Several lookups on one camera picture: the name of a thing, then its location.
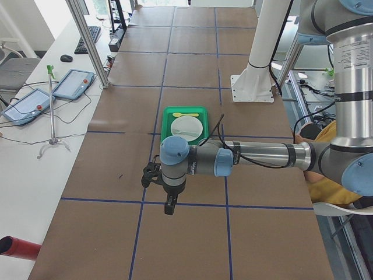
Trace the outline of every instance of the brown table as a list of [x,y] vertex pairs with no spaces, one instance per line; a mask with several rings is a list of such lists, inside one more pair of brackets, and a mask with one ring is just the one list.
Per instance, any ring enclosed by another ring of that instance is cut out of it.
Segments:
[[205,106],[210,128],[224,113],[226,139],[291,142],[280,97],[232,102],[255,11],[141,8],[131,24],[29,279],[333,279],[298,169],[189,176],[173,216],[140,183],[167,106]]

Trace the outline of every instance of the yellow cloth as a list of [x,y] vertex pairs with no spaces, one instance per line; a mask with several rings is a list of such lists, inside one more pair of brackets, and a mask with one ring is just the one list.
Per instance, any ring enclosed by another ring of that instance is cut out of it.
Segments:
[[[336,136],[336,132],[336,121],[333,121],[319,133],[315,142],[330,142]],[[348,191],[340,184],[337,184],[326,177],[316,183],[307,182],[307,184],[313,203],[328,202],[345,207],[361,198],[360,195]]]

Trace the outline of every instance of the blue and white device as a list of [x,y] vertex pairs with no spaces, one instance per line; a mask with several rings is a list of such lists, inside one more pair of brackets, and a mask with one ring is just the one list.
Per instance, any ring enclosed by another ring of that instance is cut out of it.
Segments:
[[22,125],[33,121],[42,111],[49,108],[49,106],[49,93],[41,89],[34,89],[15,104],[9,105],[0,114],[15,125]]
[[62,78],[53,90],[53,96],[75,100],[92,84],[94,73],[77,69],[70,71]]

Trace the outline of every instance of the black band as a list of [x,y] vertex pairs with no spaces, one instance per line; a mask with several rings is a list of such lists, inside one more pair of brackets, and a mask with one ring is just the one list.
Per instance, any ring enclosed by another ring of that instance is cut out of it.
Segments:
[[289,155],[289,159],[287,160],[285,167],[293,167],[295,165],[295,162],[297,161],[297,154],[295,152],[295,148],[292,144],[283,144],[286,146],[287,153]]
[[241,158],[241,145],[237,141],[233,141],[233,165],[237,165]]
[[366,23],[371,23],[371,22],[373,22],[373,16],[366,16],[366,17],[362,17],[360,19],[355,19],[355,20],[352,20],[350,22],[346,22],[346,23],[343,23],[343,24],[340,24],[340,25],[337,25],[333,28],[328,29],[326,31],[326,35],[329,36],[333,33],[341,31],[341,30],[344,30],[344,29],[347,29],[347,28],[350,28],[350,27],[355,27],[355,26],[358,26],[358,25],[364,25]]
[[325,176],[325,174],[324,174],[324,172],[322,171],[322,168],[321,168],[321,160],[322,160],[322,157],[324,156],[324,154],[325,154],[325,152],[326,152],[327,150],[329,150],[329,147],[326,147],[326,148],[325,148],[325,149],[320,153],[320,156],[319,156],[319,162],[318,162],[318,164],[319,164],[319,170],[320,170],[321,174],[323,174],[324,176]]
[[335,102],[350,102],[372,100],[373,90],[369,92],[353,92],[353,93],[337,93],[335,94]]
[[316,150],[312,143],[308,143],[308,146],[311,150],[311,163],[309,164],[306,171],[311,171],[314,168],[316,162]]
[[336,146],[336,145],[331,144],[330,148],[335,151],[346,152],[346,153],[371,153],[373,152],[373,147],[343,147],[343,146]]
[[250,63],[250,61],[249,61],[249,65],[250,65],[251,67],[254,67],[254,68],[264,69],[264,68],[267,68],[270,64],[268,64],[268,65],[266,65],[266,66],[255,66],[255,65],[252,65],[252,64]]
[[188,174],[194,175],[197,172],[197,146],[189,146]]
[[318,0],[316,0],[314,2],[314,5],[312,6],[312,11],[311,11],[311,20],[312,20],[312,24],[314,25],[314,27],[316,28],[317,31],[319,31],[321,34],[325,35],[325,31],[322,30],[317,22],[316,22],[316,19],[315,19],[315,7],[316,7],[316,3],[317,3]]

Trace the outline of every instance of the yellow spoon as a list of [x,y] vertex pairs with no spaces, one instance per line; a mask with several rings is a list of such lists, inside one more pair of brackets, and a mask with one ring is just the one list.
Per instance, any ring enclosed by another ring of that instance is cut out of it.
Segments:
[[178,118],[178,117],[181,117],[181,116],[192,116],[192,117],[198,117],[199,116],[199,114],[198,113],[189,113],[189,114],[182,114],[182,113],[173,113],[173,116],[175,117],[175,118]]

